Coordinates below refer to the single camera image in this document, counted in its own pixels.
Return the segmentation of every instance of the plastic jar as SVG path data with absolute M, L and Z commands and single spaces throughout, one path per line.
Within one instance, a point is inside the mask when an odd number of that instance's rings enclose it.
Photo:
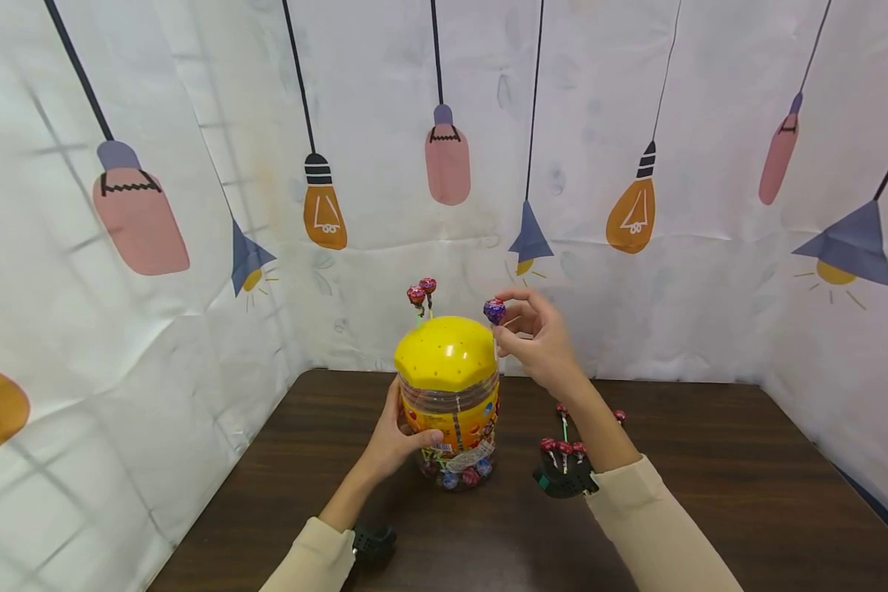
M 399 343 L 395 367 L 411 429 L 444 432 L 417 454 L 421 473 L 448 491 L 480 485 L 493 471 L 500 412 L 490 331 L 469 318 L 427 320 Z

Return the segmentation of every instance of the yellow jar lid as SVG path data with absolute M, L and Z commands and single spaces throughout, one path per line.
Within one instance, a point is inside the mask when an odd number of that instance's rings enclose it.
M 469 318 L 432 318 L 401 339 L 395 368 L 415 388 L 463 391 L 496 372 L 493 334 Z

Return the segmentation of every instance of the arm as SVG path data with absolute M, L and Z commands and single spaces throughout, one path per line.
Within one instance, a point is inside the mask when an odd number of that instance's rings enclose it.
M 681 507 L 661 475 L 618 425 L 585 376 L 554 393 L 585 443 L 599 491 L 589 509 L 641 592 L 742 592 L 724 560 Z
M 399 429 L 401 396 L 398 379 L 388 388 L 386 406 L 371 441 L 355 467 L 345 475 L 318 518 L 309 518 L 293 547 L 261 592 L 339 592 L 355 563 L 351 528 L 374 488 L 393 474 L 408 455 L 441 442 L 440 430 L 405 436 Z
M 599 491 L 587 500 L 641 592 L 741 592 L 724 560 L 664 486 L 647 457 L 612 416 L 576 362 L 562 316 L 531 290 L 507 290 L 519 300 L 494 329 L 499 354 L 512 354 L 533 380 L 569 409 Z M 532 335 L 520 338 L 516 332 Z

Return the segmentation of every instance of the dark brown table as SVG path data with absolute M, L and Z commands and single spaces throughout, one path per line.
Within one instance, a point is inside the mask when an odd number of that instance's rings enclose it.
M 303 374 L 150 592 L 259 590 L 368 442 L 391 378 Z M 745 591 L 888 591 L 888 529 L 760 388 L 595 384 Z M 394 559 L 345 590 L 635 589 L 583 501 L 530 477 L 539 439 L 561 431 L 554 401 L 529 379 L 501 393 L 488 483 L 436 492 L 403 467 L 363 513 L 398 530 Z

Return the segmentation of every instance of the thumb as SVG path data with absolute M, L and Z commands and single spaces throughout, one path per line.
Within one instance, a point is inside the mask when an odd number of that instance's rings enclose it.
M 424 430 L 413 436 L 408 436 L 408 448 L 411 451 L 430 448 L 432 445 L 442 442 L 444 442 L 444 432 L 440 430 Z
M 520 357 L 521 351 L 526 347 L 526 340 L 521 339 L 513 331 L 508 330 L 505 326 L 495 326 L 493 328 L 493 339 L 500 345 L 500 349 L 512 354 L 517 358 Z

